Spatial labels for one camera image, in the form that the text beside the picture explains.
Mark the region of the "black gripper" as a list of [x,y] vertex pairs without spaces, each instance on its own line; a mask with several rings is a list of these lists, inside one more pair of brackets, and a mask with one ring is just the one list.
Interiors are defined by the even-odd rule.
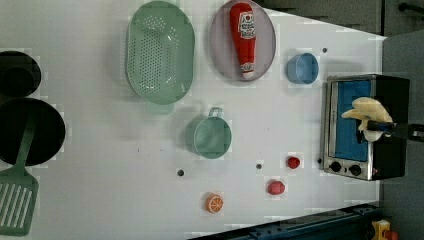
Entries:
[[391,122],[376,122],[369,121],[367,123],[367,129],[369,131],[381,131],[381,132],[392,132],[398,138],[424,142],[424,125],[423,124],[395,124]]

